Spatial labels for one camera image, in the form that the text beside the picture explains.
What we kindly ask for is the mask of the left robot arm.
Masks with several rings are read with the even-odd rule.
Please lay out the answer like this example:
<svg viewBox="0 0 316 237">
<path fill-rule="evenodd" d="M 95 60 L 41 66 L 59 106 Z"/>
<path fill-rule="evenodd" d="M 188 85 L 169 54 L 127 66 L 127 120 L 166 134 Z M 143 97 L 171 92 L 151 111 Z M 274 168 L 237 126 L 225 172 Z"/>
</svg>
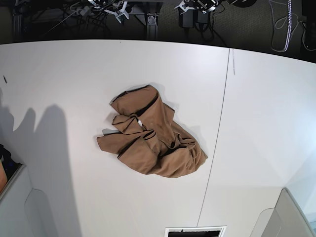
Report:
<svg viewBox="0 0 316 237">
<path fill-rule="evenodd" d="M 252 6 L 256 1 L 257 0 L 226 0 L 226 3 L 239 8 L 247 8 Z M 183 0 L 175 9 L 178 9 L 181 14 L 188 10 L 197 10 L 206 14 L 214 11 L 222 2 L 222 0 Z"/>
</svg>

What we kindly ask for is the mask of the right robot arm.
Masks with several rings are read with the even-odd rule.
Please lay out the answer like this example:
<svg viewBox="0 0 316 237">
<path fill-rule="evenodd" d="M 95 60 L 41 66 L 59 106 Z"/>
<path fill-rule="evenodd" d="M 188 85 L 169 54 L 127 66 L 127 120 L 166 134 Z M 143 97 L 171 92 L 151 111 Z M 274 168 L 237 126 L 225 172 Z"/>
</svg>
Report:
<svg viewBox="0 0 316 237">
<path fill-rule="evenodd" d="M 113 15 L 121 24 L 123 20 L 129 19 L 129 13 L 126 11 L 128 2 L 123 0 L 89 0 L 93 7 L 101 12 Z"/>
</svg>

